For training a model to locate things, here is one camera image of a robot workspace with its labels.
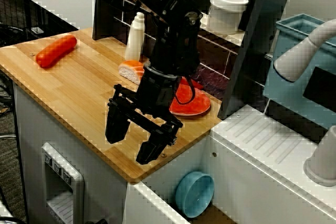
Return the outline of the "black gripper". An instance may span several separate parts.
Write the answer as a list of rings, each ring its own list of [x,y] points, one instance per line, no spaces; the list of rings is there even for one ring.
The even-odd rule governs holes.
[[[180,79],[145,65],[136,92],[120,84],[114,85],[113,97],[108,102],[107,141],[114,144],[124,140],[133,122],[151,132],[148,141],[141,144],[136,161],[148,164],[156,160],[167,145],[175,143],[176,132],[183,126],[169,111]]]

